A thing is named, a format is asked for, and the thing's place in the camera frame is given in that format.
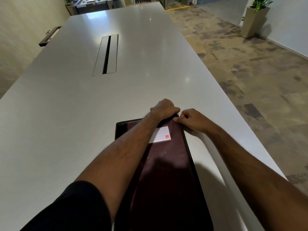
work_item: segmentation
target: black sleeve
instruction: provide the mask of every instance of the black sleeve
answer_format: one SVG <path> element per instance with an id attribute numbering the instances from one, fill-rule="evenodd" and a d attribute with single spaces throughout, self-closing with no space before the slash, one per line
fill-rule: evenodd
<path id="1" fill-rule="evenodd" d="M 21 231 L 111 230 L 109 210 L 98 189 L 86 181 L 70 184 Z"/>

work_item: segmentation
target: hand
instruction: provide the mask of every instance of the hand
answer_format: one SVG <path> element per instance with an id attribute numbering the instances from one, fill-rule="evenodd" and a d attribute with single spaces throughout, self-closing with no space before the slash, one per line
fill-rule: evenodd
<path id="1" fill-rule="evenodd" d="M 178 113 L 180 108 L 174 107 L 174 104 L 171 102 L 171 100 L 163 99 L 158 102 L 154 108 L 150 108 L 150 111 L 159 121 L 161 121 L 171 117 L 175 113 Z"/>
<path id="2" fill-rule="evenodd" d="M 213 130 L 217 125 L 195 109 L 186 109 L 181 113 L 181 116 L 173 118 L 177 123 L 183 124 L 193 131 L 207 133 Z"/>

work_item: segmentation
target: black gap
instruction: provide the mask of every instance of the black gap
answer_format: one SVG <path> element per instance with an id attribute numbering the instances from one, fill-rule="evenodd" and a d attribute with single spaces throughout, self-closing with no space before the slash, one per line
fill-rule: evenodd
<path id="1" fill-rule="evenodd" d="M 106 74 L 106 73 L 107 73 L 108 59 L 109 59 L 109 51 L 110 51 L 110 41 L 111 41 L 111 36 L 108 37 L 108 43 L 107 43 L 107 50 L 106 50 L 106 57 L 105 57 L 105 63 L 104 63 L 103 74 Z"/>

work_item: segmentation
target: planter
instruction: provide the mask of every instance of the planter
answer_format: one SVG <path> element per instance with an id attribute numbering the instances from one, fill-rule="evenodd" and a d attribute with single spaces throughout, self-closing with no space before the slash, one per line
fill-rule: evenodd
<path id="1" fill-rule="evenodd" d="M 264 18 L 269 10 L 269 7 L 266 7 L 255 13 L 253 8 L 248 7 L 241 30 L 241 36 L 244 38 L 253 37 L 262 26 Z"/>

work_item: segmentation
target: textured wallpaper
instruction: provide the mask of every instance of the textured wallpaper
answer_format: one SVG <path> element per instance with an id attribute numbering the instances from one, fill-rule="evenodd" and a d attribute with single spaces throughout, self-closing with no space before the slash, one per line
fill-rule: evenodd
<path id="1" fill-rule="evenodd" d="M 64 0 L 0 0 L 0 98 L 41 51 L 46 32 L 69 16 Z"/>

